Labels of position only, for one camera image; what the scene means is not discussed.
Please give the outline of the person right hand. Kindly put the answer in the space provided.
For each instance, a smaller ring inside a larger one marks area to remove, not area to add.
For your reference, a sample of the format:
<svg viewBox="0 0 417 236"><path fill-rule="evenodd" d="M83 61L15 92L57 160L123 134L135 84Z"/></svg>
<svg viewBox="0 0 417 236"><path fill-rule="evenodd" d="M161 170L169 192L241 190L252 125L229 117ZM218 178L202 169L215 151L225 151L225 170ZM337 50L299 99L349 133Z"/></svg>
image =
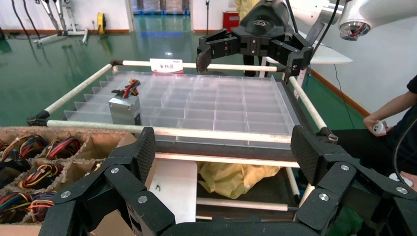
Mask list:
<svg viewBox="0 0 417 236"><path fill-rule="evenodd" d="M380 120L375 115L369 115L363 119L365 128L376 137L385 136L393 127L387 125L386 121Z"/></svg>

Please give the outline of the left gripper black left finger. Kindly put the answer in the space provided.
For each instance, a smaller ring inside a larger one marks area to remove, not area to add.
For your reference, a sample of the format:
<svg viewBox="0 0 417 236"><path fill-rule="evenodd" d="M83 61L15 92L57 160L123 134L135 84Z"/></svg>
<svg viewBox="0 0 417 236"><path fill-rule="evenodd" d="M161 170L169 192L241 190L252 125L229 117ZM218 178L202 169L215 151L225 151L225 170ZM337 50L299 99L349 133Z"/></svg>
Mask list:
<svg viewBox="0 0 417 236"><path fill-rule="evenodd" d="M88 236L105 216L118 211L137 236L160 236L175 225L174 214L145 186L155 158L153 128L114 149L101 167L53 198L42 236Z"/></svg>

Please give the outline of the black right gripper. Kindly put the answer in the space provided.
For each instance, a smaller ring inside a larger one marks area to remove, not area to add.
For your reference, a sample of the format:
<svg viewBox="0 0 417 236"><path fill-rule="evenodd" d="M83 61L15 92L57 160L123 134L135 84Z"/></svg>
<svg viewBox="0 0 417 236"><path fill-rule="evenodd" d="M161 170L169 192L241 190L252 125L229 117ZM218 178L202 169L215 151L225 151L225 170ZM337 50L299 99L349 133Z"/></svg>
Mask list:
<svg viewBox="0 0 417 236"><path fill-rule="evenodd" d="M252 43L253 39L270 40L270 57L285 66L284 77L298 76L311 61L314 47L298 33L292 33L285 41L289 23L289 11L282 0L236 0L239 25L207 34L199 38L196 69L207 70L213 59L239 52L241 43Z"/></svg>

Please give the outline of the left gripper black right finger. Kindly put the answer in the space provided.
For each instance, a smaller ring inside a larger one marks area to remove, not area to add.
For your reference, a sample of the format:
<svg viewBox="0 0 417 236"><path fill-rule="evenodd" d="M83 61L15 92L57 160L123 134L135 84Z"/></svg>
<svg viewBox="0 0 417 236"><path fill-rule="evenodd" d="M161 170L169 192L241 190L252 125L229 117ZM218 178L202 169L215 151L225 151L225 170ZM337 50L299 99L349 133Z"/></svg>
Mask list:
<svg viewBox="0 0 417 236"><path fill-rule="evenodd" d="M313 187L296 212L298 231L325 236L340 209L362 218L375 236L414 236L417 233L417 194L407 184L360 164L341 146L319 140L297 125L291 152Z"/></svg>

